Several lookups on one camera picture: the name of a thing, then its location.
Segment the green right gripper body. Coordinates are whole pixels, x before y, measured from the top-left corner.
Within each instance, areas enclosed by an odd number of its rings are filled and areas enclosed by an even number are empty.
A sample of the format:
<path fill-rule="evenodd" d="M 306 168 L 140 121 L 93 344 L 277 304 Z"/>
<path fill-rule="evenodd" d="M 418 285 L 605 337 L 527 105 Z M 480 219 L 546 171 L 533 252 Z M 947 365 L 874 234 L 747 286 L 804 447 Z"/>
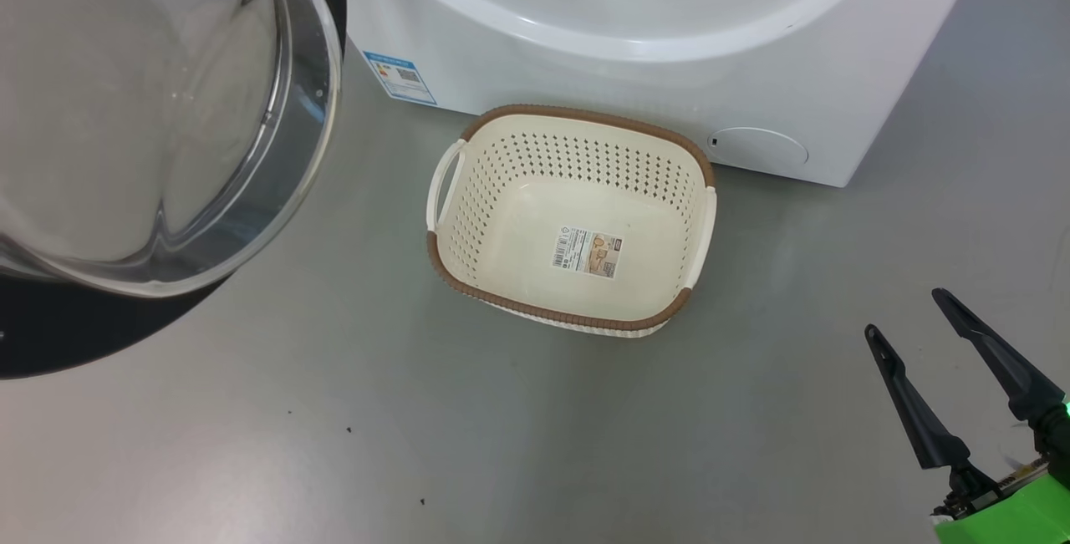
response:
<path fill-rule="evenodd" d="M 932 429 L 946 438 L 953 490 L 931 513 L 941 543 L 1066 543 L 1069 537 L 1069 423 L 1067 401 L 1027 421 L 1040 456 L 1002 482 L 968 460 L 970 450 L 939 418 Z"/>

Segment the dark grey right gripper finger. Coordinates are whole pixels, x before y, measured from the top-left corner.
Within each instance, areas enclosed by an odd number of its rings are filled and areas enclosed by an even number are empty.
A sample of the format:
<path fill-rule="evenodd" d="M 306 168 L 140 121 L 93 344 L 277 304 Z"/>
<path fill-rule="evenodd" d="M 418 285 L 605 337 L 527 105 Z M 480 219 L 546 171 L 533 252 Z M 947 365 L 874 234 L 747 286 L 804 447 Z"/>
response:
<path fill-rule="evenodd" d="M 1066 392 L 1017 352 L 1002 335 L 946 288 L 934 288 L 934 302 L 960 338 L 967 339 L 995 376 L 1014 418 L 1039 425 L 1049 414 L 1067 415 Z"/>
<path fill-rule="evenodd" d="M 878 365 L 916 459 L 924 470 L 970 464 L 970 449 L 943 425 L 906 375 L 905 364 L 878 327 L 868 324 L 863 337 Z"/>

